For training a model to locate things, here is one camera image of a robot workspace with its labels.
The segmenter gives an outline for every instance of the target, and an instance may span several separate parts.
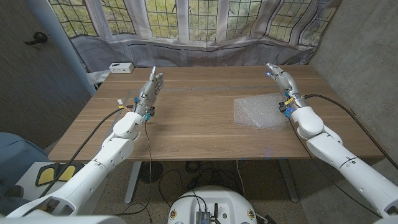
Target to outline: window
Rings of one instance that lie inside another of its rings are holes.
[[[153,36],[178,39],[175,0],[146,0],[146,8]]]
[[[84,0],[50,0],[49,2],[68,37],[97,35]]]
[[[112,34],[135,34],[123,0],[102,0],[102,7]]]
[[[216,41],[217,0],[189,0],[189,39]]]
[[[260,5],[261,0],[231,0],[229,2],[227,40],[250,34],[251,27],[259,14]]]
[[[305,29],[300,44],[317,46],[322,32],[336,12],[336,8],[322,10],[321,14]]]
[[[311,0],[286,0],[272,21],[268,36],[289,42],[293,27],[303,16],[310,2]]]

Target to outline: bubble wrap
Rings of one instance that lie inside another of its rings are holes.
[[[234,123],[281,131],[287,122],[285,115],[279,111],[279,102],[282,101],[284,98],[280,93],[235,99]]]

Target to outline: table leg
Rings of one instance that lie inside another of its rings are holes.
[[[138,173],[139,173],[140,168],[141,168],[141,162],[133,163],[132,169],[131,169],[129,185],[127,186],[126,196],[124,198],[124,203],[126,203],[126,204],[132,203],[132,198],[134,197],[134,193],[136,191]]]
[[[290,170],[289,163],[287,163],[286,159],[280,159],[280,160],[278,160],[278,164],[280,167],[280,171],[282,172],[282,175],[284,177],[285,185],[287,187],[287,191],[289,192],[290,200],[293,203],[299,202],[299,196],[297,194],[297,190],[294,185],[292,172]]]

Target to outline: blue chair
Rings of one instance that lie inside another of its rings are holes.
[[[34,162],[51,162],[48,154],[18,135],[0,132],[0,213],[7,215],[28,202],[4,193],[25,174]]]

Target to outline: blue clamp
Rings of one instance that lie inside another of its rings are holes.
[[[290,117],[290,113],[289,113],[289,111],[287,110],[287,111],[285,111],[285,116],[286,116],[286,118],[289,118]]]

